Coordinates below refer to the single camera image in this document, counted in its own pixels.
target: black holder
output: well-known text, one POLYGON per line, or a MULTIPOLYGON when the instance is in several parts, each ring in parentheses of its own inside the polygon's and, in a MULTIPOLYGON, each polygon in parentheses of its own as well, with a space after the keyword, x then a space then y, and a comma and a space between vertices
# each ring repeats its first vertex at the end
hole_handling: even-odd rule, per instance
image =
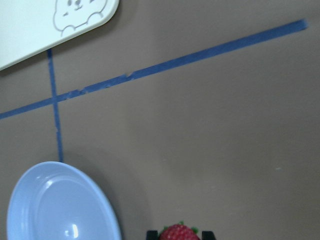
MULTIPOLYGON (((158 240, 158 231, 149 230, 146 232, 145 240, 158 240)), ((202 231, 202 240, 216 240, 213 231, 202 231)))

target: cartoon bear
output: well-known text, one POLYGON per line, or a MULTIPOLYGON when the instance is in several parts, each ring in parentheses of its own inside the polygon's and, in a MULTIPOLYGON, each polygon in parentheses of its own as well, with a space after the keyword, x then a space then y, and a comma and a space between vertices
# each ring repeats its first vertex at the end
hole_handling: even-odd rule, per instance
POLYGON ((92 16, 103 17, 102 11, 107 0, 56 0, 53 15, 54 27, 61 31, 61 35, 67 28, 74 31, 87 24, 92 16))

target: plate rim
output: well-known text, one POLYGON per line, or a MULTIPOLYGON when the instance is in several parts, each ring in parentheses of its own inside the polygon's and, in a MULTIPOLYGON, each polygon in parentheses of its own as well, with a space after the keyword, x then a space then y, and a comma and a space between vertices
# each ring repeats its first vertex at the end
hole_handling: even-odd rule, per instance
MULTIPOLYGON (((113 209, 113 206, 111 205, 109 199, 105 195, 105 193, 101 190, 101 188, 97 185, 97 183, 90 178, 87 174, 85 174, 83 171, 79 170, 78 168, 71 166, 67 163, 59 162, 59 161, 45 161, 45 162, 40 162, 36 165, 33 165, 30 167, 27 171, 23 173, 23 175, 19 178, 17 183, 15 184, 13 191, 10 196, 9 204, 8 204, 8 209, 7 209, 7 216, 6 216, 6 236, 8 240, 16 240, 14 238, 15 236, 15 229, 12 227, 12 221, 15 219, 12 213, 15 211, 14 202, 15 202, 15 197, 17 193, 20 191, 21 185, 24 183, 25 178, 32 173, 35 169, 42 167, 44 165, 49 165, 49 166, 59 166, 61 168, 68 169, 72 171, 73 173, 76 174, 76 177, 81 178, 81 180, 84 180, 86 184, 88 184, 88 187, 93 191, 93 193, 96 194, 98 201, 101 203, 101 205, 104 208, 104 211, 106 213, 106 216, 108 218, 108 222, 110 224, 110 227, 112 229, 112 235, 113 235, 113 240, 122 240, 122 235, 121 235, 121 230, 120 230, 120 225, 116 216, 116 213, 113 209)), ((25 236, 25 240, 31 240, 29 239, 29 236, 25 236)))

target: brown floor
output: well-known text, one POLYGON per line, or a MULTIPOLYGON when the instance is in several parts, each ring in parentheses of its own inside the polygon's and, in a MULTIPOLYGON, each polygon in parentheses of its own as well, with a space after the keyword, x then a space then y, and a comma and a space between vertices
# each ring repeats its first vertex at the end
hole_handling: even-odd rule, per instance
MULTIPOLYGON (((184 220, 218 240, 320 235, 320 3, 120 1, 52 49, 57 93, 306 18, 309 28, 58 104, 64 161, 114 207, 124 240, 184 220)), ((0 112, 51 97, 40 53, 0 71, 0 112)), ((51 105, 0 120, 0 239, 19 177, 58 161, 51 105)))

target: plastic plate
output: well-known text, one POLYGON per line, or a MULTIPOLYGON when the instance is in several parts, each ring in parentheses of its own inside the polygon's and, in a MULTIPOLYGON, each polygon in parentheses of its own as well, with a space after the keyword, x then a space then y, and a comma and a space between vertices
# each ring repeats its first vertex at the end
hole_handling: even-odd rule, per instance
POLYGON ((30 168, 16 184, 8 240, 121 240, 112 206, 80 170, 60 162, 30 168))

